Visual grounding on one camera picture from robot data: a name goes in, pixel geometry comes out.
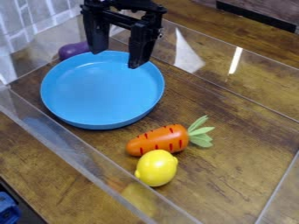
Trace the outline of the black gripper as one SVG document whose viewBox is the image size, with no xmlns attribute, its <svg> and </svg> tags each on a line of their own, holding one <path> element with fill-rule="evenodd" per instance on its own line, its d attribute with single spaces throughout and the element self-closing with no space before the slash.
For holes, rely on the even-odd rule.
<svg viewBox="0 0 299 224">
<path fill-rule="evenodd" d="M 120 11 L 143 11 L 144 15 L 136 19 Z M 131 30 L 128 67 L 140 67 L 151 58 L 165 12 L 153 0 L 84 0 L 80 13 L 89 51 L 97 54 L 108 49 L 109 26 L 116 25 Z"/>
</svg>

